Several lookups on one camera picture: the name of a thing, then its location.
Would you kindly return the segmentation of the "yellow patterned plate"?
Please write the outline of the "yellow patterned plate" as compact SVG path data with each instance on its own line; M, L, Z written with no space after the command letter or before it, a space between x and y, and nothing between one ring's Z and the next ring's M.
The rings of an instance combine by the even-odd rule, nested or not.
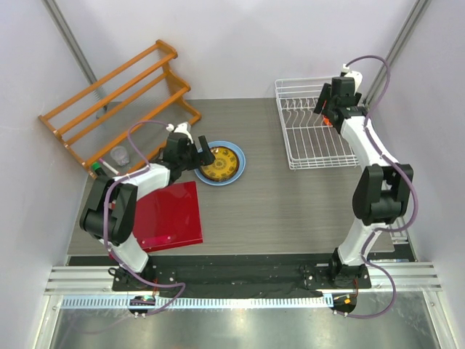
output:
M224 182L234 177L239 169L237 153L224 146L213 147L210 151L215 157L214 162L201 167L200 173L213 182Z

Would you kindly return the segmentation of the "orange plate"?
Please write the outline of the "orange plate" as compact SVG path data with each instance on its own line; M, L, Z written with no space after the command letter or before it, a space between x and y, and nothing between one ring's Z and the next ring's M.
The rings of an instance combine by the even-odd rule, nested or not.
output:
M328 127L331 127L331 126L332 126L332 124L331 124L329 118L327 118L327 117L325 117L325 116L323 116L323 123L324 123L326 126L328 126Z

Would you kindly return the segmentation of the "light blue plate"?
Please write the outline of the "light blue plate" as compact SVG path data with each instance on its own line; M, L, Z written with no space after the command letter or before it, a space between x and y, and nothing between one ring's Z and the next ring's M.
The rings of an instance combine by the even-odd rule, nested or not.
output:
M213 142L209 143L210 148L219 147L219 146L228 147L228 148L232 149L234 152L237 153L238 158L239 158L239 169L238 169L238 172L235 174L234 177L232 177L231 179L229 179L227 181L224 181L224 182L213 182L211 180L208 180L200 173L200 169L195 169L194 173L197 176L197 178L201 182L204 182L207 185L225 186L225 185L232 184L236 180L239 179L239 177L243 174L243 172L244 172L244 170L246 168L246 157L245 157L245 154L244 154L244 152L242 151L242 149L240 147L238 147L236 144L234 144L232 142L228 142L228 141L224 141L224 140L223 141L217 140L217 141L213 141Z

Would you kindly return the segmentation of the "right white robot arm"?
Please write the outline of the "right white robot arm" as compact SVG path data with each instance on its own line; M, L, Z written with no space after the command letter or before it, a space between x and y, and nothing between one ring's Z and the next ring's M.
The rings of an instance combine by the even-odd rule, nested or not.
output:
M358 72L333 77L323 85L314 109L349 144L362 169L352 197L355 220L325 272L334 288L349 288L367 278L366 257L381 233L405 214L413 179L411 165L400 164L389 153L359 104L361 81Z

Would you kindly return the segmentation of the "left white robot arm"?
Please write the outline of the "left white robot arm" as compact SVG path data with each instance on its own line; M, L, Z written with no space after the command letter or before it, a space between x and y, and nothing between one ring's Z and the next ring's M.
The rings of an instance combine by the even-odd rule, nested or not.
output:
M87 196L79 226L100 241L140 290L155 280L153 264L134 236L137 202L158 189L174 184L184 171L213 164L215 157L205 136L200 148L187 131L170 132L161 157L148 161L135 172L109 177L99 164L93 164L96 178Z

